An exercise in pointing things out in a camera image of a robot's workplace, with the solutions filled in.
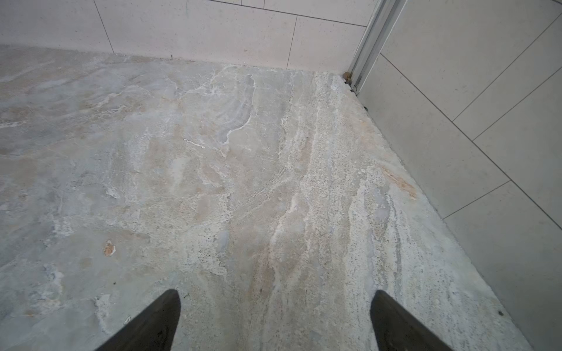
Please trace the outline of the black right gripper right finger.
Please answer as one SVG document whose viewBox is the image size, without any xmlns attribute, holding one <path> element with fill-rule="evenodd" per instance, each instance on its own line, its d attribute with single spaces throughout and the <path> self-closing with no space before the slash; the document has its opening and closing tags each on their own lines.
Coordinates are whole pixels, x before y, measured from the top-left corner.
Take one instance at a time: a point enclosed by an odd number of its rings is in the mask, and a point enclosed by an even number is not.
<svg viewBox="0 0 562 351">
<path fill-rule="evenodd" d="M 377 290 L 373 297 L 370 320 L 379 350 L 452 351 L 452 348 L 383 290 Z"/>
</svg>

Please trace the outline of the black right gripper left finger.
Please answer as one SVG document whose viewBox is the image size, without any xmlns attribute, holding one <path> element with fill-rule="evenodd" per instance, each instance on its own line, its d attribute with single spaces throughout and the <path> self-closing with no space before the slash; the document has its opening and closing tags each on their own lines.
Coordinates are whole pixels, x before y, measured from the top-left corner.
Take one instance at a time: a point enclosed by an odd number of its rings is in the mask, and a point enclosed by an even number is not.
<svg viewBox="0 0 562 351">
<path fill-rule="evenodd" d="M 166 350 L 172 348 L 181 314 L 177 290 L 155 299 L 97 350 Z"/>
</svg>

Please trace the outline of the aluminium corner post right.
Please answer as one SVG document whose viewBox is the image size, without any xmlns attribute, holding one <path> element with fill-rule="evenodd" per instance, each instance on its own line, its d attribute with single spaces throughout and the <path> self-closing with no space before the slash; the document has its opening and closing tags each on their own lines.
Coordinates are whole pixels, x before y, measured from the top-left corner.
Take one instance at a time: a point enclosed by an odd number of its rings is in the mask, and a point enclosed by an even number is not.
<svg viewBox="0 0 562 351">
<path fill-rule="evenodd" d="M 376 4 L 375 11 L 346 72 L 348 76 L 345 81 L 356 95 L 361 91 L 406 3 L 406 0 L 381 0 Z"/>
</svg>

